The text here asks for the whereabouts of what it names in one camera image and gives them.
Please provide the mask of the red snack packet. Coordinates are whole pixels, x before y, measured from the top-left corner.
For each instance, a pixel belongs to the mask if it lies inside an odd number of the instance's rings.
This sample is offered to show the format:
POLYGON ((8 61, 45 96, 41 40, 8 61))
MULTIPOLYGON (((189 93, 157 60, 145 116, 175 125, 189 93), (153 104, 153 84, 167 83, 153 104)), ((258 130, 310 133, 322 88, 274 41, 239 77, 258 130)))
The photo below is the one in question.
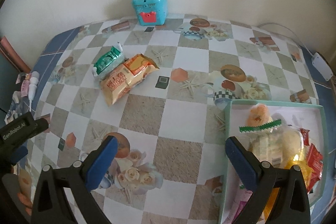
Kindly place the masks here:
POLYGON ((308 174, 305 179, 307 192, 310 193, 315 184, 321 180, 323 171, 323 155, 317 147, 309 140, 309 130, 300 128, 303 137, 303 147, 305 151, 305 161, 307 163, 308 174))

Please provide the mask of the pink small sachet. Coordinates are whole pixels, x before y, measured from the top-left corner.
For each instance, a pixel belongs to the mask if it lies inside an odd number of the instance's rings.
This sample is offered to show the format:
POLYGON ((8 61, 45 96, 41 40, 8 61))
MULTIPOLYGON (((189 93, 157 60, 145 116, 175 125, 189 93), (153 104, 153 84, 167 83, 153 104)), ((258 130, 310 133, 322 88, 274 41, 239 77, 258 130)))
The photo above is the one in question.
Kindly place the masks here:
POLYGON ((19 73, 17 76, 16 84, 20 84, 21 97, 28 96, 29 85, 30 85, 30 73, 19 73))

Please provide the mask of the checkered patterned tablecloth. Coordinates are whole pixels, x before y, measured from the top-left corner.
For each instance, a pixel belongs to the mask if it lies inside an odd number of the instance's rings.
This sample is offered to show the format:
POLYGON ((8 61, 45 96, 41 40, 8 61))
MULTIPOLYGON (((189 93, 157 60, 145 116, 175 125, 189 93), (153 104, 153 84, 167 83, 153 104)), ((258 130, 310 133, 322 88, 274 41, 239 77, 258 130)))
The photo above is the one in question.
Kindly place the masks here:
POLYGON ((135 18, 84 25, 55 36, 34 69, 40 80, 33 112, 50 130, 27 143, 21 167, 38 180, 42 168, 71 165, 110 132, 121 150, 93 192, 113 223, 217 223, 226 218, 237 179, 226 166, 224 107, 229 98, 311 103, 271 107, 306 128, 323 154, 325 175, 312 193, 313 223, 335 200, 335 108, 329 85, 309 53, 290 39, 254 26, 174 14, 162 26, 135 18), (159 69, 112 106, 93 64, 120 43, 159 69))

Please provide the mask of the crumpled blue white wrapper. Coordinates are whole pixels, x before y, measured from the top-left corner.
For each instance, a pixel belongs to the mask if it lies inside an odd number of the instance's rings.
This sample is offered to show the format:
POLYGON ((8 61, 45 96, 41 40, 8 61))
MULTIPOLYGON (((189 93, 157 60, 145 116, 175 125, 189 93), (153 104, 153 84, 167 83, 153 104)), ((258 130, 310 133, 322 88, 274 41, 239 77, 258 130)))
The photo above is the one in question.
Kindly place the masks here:
POLYGON ((13 92, 11 105, 5 116, 5 124, 9 124, 10 122, 22 116, 26 112, 27 107, 25 105, 25 101, 24 98, 22 97, 21 92, 20 91, 13 92))

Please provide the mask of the green foil snack packet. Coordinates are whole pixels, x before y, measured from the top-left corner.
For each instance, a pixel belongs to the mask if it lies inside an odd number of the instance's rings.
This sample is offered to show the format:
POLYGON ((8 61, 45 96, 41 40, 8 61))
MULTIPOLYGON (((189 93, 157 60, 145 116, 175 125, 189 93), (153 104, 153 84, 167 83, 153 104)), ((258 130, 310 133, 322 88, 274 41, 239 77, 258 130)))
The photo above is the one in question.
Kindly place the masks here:
POLYGON ((123 48, 120 42, 114 44, 111 49, 103 54, 93 65, 92 74, 95 78, 103 79, 111 71, 125 61, 123 48))

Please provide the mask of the white power adapter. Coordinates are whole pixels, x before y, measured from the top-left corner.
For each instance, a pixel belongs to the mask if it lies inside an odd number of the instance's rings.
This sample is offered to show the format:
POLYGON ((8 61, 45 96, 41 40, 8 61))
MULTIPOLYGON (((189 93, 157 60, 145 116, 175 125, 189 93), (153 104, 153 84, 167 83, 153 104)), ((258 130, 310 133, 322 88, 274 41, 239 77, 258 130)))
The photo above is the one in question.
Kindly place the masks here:
POLYGON ((318 72, 323 76, 325 81, 331 80, 333 76, 333 71, 326 60, 318 52, 315 52, 311 57, 312 65, 318 70, 318 72))

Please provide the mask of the round bun clear package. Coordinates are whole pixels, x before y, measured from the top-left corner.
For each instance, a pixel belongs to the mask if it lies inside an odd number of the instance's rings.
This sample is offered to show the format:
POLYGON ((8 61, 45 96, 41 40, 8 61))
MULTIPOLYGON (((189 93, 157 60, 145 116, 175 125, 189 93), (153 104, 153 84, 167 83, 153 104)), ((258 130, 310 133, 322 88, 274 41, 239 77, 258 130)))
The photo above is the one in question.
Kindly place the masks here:
POLYGON ((302 134, 289 126, 247 133, 249 151, 257 159, 268 161, 276 168, 285 168, 290 161, 305 159, 302 134))

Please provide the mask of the orange cracker snack bag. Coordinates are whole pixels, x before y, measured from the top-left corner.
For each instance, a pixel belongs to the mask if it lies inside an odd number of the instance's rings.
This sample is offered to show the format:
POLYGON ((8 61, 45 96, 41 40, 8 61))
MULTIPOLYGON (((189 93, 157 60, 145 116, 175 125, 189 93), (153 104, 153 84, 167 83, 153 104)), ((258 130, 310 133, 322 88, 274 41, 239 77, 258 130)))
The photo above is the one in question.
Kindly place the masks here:
POLYGON ((159 70, 157 64, 143 54, 136 54, 111 71, 100 83, 106 104, 110 107, 149 74, 159 70))

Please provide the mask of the teal toy box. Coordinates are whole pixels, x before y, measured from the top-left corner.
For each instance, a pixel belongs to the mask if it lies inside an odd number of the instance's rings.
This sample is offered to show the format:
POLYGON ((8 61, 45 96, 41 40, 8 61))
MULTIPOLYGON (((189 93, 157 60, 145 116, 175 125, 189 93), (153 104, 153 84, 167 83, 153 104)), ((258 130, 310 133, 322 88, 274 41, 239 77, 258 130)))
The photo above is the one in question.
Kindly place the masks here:
POLYGON ((132 0, 140 25, 163 25, 168 14, 168 0, 132 0))

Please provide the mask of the teal rimmed white tray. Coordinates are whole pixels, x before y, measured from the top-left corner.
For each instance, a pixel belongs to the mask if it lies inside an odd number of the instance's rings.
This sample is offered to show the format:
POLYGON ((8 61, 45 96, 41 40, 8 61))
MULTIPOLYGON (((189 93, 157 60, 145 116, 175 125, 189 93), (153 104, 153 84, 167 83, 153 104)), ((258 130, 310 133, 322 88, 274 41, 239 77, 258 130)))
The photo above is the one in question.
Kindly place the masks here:
POLYGON ((318 104, 263 101, 266 113, 273 119, 273 125, 261 133, 250 130, 240 131, 247 125, 256 100, 233 100, 224 108, 225 137, 237 137, 244 148, 253 152, 260 161, 268 161, 275 167, 283 168, 289 161, 307 160, 309 146, 303 142, 300 129, 308 130, 308 141, 322 155, 319 181, 308 195, 310 207, 315 207, 322 198, 328 168, 328 131, 325 109, 318 104))

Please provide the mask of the pink swiss roll package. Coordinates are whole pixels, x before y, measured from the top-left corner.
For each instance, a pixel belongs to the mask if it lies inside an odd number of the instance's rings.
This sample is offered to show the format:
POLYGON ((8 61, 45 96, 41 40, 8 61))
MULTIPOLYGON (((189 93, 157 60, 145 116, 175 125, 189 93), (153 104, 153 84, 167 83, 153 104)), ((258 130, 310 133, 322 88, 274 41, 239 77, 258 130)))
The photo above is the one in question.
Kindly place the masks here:
POLYGON ((247 190, 245 186, 240 183, 238 186, 238 191, 236 192, 236 196, 234 198, 234 203, 231 207, 230 216, 231 223, 238 217, 238 215, 242 212, 250 197, 252 196, 252 191, 247 190))

